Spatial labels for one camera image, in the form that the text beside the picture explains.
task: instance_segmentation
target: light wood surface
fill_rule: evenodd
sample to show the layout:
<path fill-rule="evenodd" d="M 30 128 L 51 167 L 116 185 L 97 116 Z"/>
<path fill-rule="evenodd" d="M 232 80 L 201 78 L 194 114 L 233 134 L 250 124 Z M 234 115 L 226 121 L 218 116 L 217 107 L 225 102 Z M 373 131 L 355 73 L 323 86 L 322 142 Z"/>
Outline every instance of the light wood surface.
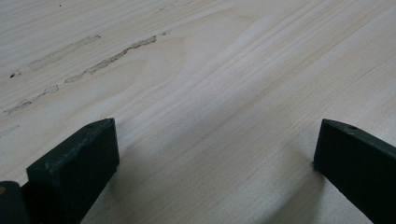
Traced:
<path fill-rule="evenodd" d="M 115 118 L 83 223 L 370 223 L 310 163 L 324 118 L 396 145 L 395 71 L 394 0 L 1 1 L 0 179 Z"/>

